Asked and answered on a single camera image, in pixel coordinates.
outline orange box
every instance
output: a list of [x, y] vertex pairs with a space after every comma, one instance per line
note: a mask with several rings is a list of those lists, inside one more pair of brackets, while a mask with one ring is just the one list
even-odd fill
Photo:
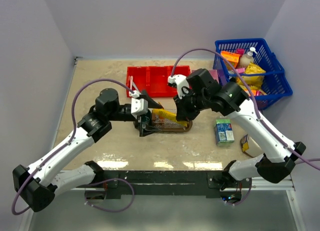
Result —
[[[221, 51], [221, 55], [226, 58], [234, 68], [237, 67], [240, 59], [240, 54], [233, 53], [233, 52], [227, 52], [227, 51]], [[232, 70], [229, 64], [224, 61], [224, 64], [226, 65], [227, 70]]]

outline green and blue carton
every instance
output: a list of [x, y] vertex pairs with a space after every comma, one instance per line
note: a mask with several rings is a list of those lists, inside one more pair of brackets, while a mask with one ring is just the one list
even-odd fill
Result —
[[215, 121], [215, 142], [217, 146], [225, 146], [235, 141], [230, 119], [221, 118]]

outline gray floor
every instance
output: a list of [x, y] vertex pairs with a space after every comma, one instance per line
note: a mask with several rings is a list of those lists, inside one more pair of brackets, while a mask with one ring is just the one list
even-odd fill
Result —
[[[130, 201], [105, 200], [120, 208]], [[239, 206], [201, 196], [137, 196], [121, 213], [84, 205], [82, 191], [70, 191], [33, 216], [30, 231], [295, 231], [285, 191], [253, 191]]]

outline basket handle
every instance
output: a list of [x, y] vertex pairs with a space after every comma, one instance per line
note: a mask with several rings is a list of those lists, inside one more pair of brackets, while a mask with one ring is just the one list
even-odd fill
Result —
[[281, 71], [285, 71], [284, 67], [282, 67], [282, 65], [280, 64], [280, 62], [278, 61], [276, 54], [273, 52], [272, 53], [272, 58], [274, 60], [274, 62], [279, 66], [279, 68], [281, 69]]

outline robotic arm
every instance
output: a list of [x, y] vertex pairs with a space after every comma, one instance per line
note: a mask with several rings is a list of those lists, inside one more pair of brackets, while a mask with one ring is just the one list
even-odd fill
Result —
[[[306, 149], [303, 143], [294, 143], [282, 135], [262, 114], [258, 119], [253, 102], [235, 82], [221, 87], [206, 69], [198, 69], [188, 77], [169, 77], [168, 84], [177, 88], [178, 95], [173, 100], [177, 107], [178, 121], [192, 121], [205, 109], [220, 112], [237, 122], [264, 150], [265, 153], [258, 157], [230, 162], [220, 175], [215, 176], [214, 181], [220, 184], [222, 190], [245, 178], [263, 177], [269, 182], [278, 183], [293, 170], [297, 157], [266, 130], [261, 119], [296, 152], [302, 154]], [[78, 123], [72, 141], [69, 142], [72, 136], [70, 134], [38, 161], [28, 167], [19, 165], [13, 170], [16, 192], [30, 178], [20, 196], [33, 211], [38, 212], [47, 207], [56, 195], [104, 179], [104, 171], [93, 161], [71, 171], [60, 171], [83, 150], [108, 133], [112, 129], [110, 121], [135, 122], [141, 137], [155, 132], [151, 127], [151, 112], [148, 108], [161, 109], [162, 106], [145, 91], [134, 91], [130, 96], [131, 104], [120, 105], [117, 91], [112, 88], [104, 89], [89, 113]], [[59, 153], [40, 167], [43, 160], [65, 144], [67, 145]], [[30, 177], [34, 170], [38, 172]]]

